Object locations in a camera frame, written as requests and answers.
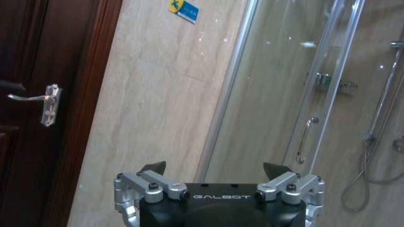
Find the blue sticker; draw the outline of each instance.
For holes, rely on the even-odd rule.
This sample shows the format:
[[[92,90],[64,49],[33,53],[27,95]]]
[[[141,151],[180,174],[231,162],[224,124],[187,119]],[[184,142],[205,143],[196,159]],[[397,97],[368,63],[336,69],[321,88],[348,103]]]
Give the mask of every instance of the blue sticker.
[[[168,10],[188,20],[191,23],[196,23],[196,17],[200,10],[187,1],[172,0]]]

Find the shower hose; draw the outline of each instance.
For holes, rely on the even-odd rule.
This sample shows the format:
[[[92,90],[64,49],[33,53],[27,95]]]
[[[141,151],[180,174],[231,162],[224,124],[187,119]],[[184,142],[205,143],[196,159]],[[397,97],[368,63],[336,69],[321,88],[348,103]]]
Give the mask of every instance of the shower hose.
[[[359,160],[357,160],[359,174],[356,175],[355,179],[351,181],[348,186],[344,188],[343,193],[341,193],[340,200],[341,200],[343,208],[349,212],[360,212],[367,207],[368,200],[369,200],[369,184],[371,183],[388,185],[388,184],[396,182],[397,180],[400,180],[404,177],[404,172],[401,172],[397,176],[395,176],[391,179],[381,179],[381,180],[380,179],[377,179],[377,180],[372,179],[368,175],[368,165],[372,161],[373,154],[377,150],[380,135],[383,135],[383,133],[384,133],[385,125],[387,125],[387,122],[388,122],[388,119],[389,119],[389,116],[391,116],[391,113],[392,113],[393,104],[396,102],[396,98],[399,96],[399,92],[400,92],[403,83],[404,83],[404,74],[401,76],[400,83],[399,83],[399,86],[397,86],[395,94],[393,94],[393,98],[392,98],[392,102],[391,102],[391,105],[389,105],[389,108],[388,108],[388,112],[387,112],[385,117],[383,119],[383,124],[381,124],[381,128],[380,128],[379,136],[377,137],[371,136],[364,142],[364,151],[363,151],[363,153],[359,157]],[[351,191],[353,185],[356,184],[356,182],[359,181],[359,179],[361,177],[364,178],[365,197],[364,197],[364,200],[363,200],[360,206],[349,207],[345,203],[347,193]]]

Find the silver door handle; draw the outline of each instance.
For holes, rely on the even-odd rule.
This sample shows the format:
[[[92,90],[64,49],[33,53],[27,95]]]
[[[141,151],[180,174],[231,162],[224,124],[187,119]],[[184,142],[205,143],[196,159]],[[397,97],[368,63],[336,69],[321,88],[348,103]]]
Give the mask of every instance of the silver door handle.
[[[313,116],[308,119],[308,121],[305,122],[305,125],[304,125],[301,140],[300,140],[300,144],[299,144],[299,150],[296,153],[296,161],[299,164],[303,164],[307,159],[305,157],[303,157],[303,148],[304,148],[305,138],[308,136],[311,126],[312,126],[312,124],[316,124],[316,123],[319,123],[319,118],[316,116]]]
[[[8,94],[7,97],[16,101],[44,101],[43,118],[40,122],[44,126],[49,127],[56,120],[60,94],[61,88],[59,88],[57,84],[52,84],[47,86],[44,96],[21,97]]]
[[[36,97],[21,97],[21,96],[16,96],[13,94],[8,94],[7,95],[8,98],[17,100],[17,101],[52,101],[53,103],[56,102],[56,96],[51,95],[51,96],[36,96]]]

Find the wall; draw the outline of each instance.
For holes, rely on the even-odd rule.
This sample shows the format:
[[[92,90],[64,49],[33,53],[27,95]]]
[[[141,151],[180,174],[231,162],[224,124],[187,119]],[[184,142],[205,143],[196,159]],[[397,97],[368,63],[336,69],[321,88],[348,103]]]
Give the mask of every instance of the wall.
[[[88,140],[69,226],[123,226],[112,180],[167,161],[192,181],[245,0],[193,0],[195,25],[169,1],[124,0]]]

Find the shower door handle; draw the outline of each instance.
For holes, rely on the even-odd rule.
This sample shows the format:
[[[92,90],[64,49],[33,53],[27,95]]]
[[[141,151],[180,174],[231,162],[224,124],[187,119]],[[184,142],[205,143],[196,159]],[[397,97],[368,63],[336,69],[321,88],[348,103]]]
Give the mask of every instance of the shower door handle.
[[[304,125],[303,135],[301,135],[300,144],[299,144],[299,150],[296,153],[296,161],[299,164],[303,164],[307,159],[305,157],[303,157],[303,148],[304,148],[304,143],[305,143],[305,139],[308,137],[311,126],[312,126],[312,124],[316,124],[316,123],[319,123],[319,118],[316,116],[313,116],[308,119],[308,121],[305,122],[305,125]]]

